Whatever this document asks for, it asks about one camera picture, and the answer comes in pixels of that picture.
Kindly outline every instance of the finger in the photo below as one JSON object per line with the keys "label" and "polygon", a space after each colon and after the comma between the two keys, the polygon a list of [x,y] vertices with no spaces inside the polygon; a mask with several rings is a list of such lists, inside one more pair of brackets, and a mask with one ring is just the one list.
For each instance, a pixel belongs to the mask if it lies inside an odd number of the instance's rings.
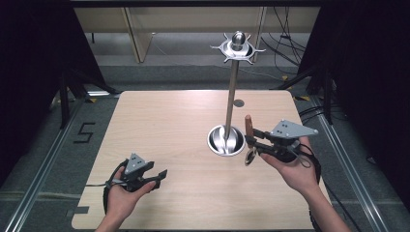
{"label": "finger", "polygon": [[269,156],[268,154],[262,153],[260,155],[260,157],[277,170],[280,170],[282,167],[285,166],[285,164],[283,162],[281,162],[280,160],[274,158],[273,156]]}
{"label": "finger", "polygon": [[135,191],[133,194],[137,199],[145,195],[146,193],[150,192],[154,186],[157,184],[157,182],[152,181],[147,184],[145,184],[143,187],[141,187],[139,190]]}
{"label": "finger", "polygon": [[125,168],[125,166],[121,166],[120,169],[118,169],[118,171],[115,173],[114,178],[119,180],[121,178],[121,173],[123,173]]}

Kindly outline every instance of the round silver base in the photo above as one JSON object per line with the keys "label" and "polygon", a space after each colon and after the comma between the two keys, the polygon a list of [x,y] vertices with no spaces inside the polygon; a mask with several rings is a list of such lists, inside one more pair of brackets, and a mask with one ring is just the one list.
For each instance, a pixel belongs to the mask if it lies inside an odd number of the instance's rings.
{"label": "round silver base", "polygon": [[208,134],[208,146],[217,155],[232,157],[238,155],[245,148],[244,134],[237,128],[231,127],[229,137],[225,140],[225,125],[211,129]]}

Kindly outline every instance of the table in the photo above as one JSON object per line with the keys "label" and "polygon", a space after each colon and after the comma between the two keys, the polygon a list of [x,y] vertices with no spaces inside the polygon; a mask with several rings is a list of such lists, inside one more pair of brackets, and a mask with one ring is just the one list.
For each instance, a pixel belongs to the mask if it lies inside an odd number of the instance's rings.
{"label": "table", "polygon": [[[124,92],[112,115],[87,185],[104,183],[131,153],[154,161],[144,177],[168,170],[161,187],[145,195],[122,229],[239,230],[310,229],[308,205],[261,158],[245,166],[246,149],[234,157],[214,154],[209,131],[224,124],[228,91]],[[245,132],[245,116],[270,131],[280,119],[301,123],[287,91],[236,91],[232,126]],[[73,227],[101,222],[103,187],[85,187]]]}

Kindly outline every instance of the floor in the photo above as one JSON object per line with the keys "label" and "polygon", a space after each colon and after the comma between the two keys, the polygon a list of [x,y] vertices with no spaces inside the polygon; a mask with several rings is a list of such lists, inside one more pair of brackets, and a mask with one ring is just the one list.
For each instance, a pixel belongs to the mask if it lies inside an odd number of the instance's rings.
{"label": "floor", "polygon": [[[264,34],[263,38],[267,44],[277,47],[274,39],[279,40],[279,36]],[[293,40],[306,45],[308,36],[298,34]],[[224,56],[210,47],[220,45],[225,40],[222,34],[154,34],[148,55],[140,64],[135,62],[128,35],[96,34],[95,43],[91,42],[91,34],[86,34],[86,37],[107,84],[117,89],[227,88],[230,62],[223,63]],[[283,83],[284,78],[295,75],[297,66],[276,55],[264,43],[259,49],[266,51],[257,54],[255,64],[240,64],[240,75],[244,78],[250,76],[250,81],[244,82],[242,87],[274,89]],[[278,49],[294,61],[303,56],[301,46],[299,54],[283,44]],[[197,76],[201,72],[226,75],[226,78],[224,82],[216,77],[208,79],[208,82],[207,79],[192,82],[167,79],[167,73]],[[320,95],[307,95],[305,88],[308,81],[309,77],[289,89],[298,100],[310,97],[308,101],[295,101],[300,112],[321,103]],[[90,91],[99,90],[94,86],[87,88]],[[33,142],[33,148],[21,158],[0,188],[0,228],[6,228],[8,221],[15,217],[15,212],[26,207],[21,217],[23,222],[18,228],[20,231],[76,231],[71,227],[71,219],[118,100],[112,97],[96,99],[96,102],[78,103],[72,97],[73,120],[67,132],[59,130],[61,113],[58,101],[50,107],[49,117]],[[323,179],[337,212],[353,231],[408,231],[409,212],[377,165],[366,159],[369,154],[360,136],[350,126],[348,117],[335,107],[332,110],[334,124],[330,126],[322,115],[316,113],[312,111],[302,119],[308,127],[322,131],[318,137],[311,139],[311,143],[322,163]],[[78,132],[84,125],[92,127],[92,141],[78,143],[83,139]],[[62,139],[61,146],[55,144],[56,138]],[[39,170],[44,171],[43,176],[39,176]],[[30,193],[27,190],[33,189],[33,183],[39,184],[32,195],[34,200],[21,205]]]}

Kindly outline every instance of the desk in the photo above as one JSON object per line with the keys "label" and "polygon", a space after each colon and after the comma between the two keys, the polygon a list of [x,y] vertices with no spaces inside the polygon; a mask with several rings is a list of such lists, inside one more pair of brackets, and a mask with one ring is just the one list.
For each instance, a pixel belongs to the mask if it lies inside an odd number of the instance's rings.
{"label": "desk", "polygon": [[[87,184],[104,183],[133,152],[155,162],[147,177],[168,169],[161,188],[140,199],[123,229],[311,229],[306,201],[273,167],[260,158],[245,166],[247,149],[228,158],[208,147],[209,131],[224,124],[227,99],[221,90],[121,95]],[[238,90],[236,99],[245,105],[234,107],[232,126],[242,132],[247,114],[264,131],[283,118],[301,123],[287,91]],[[74,215],[73,227],[96,228],[104,216],[102,199],[102,187],[86,187],[78,207],[89,211]]]}

